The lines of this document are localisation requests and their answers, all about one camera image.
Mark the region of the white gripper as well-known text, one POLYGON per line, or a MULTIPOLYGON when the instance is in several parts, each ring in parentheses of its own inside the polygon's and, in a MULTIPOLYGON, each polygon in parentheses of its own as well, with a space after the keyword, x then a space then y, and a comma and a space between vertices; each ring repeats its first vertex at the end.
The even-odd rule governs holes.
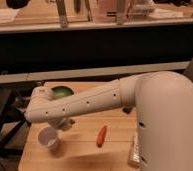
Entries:
POLYGON ((71 118, 62 118, 61 120, 49 121, 49 125, 56 130, 67 131, 69 130, 75 121, 71 118))

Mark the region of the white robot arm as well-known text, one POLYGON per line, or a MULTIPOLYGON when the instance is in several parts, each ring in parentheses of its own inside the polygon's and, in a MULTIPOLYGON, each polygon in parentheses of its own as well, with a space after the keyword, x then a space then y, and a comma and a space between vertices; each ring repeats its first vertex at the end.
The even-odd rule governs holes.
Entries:
POLYGON ((124 77, 60 99, 36 87, 25 117, 58 122, 127 107, 137 112, 140 171, 193 171, 193 82, 176 72, 124 77))

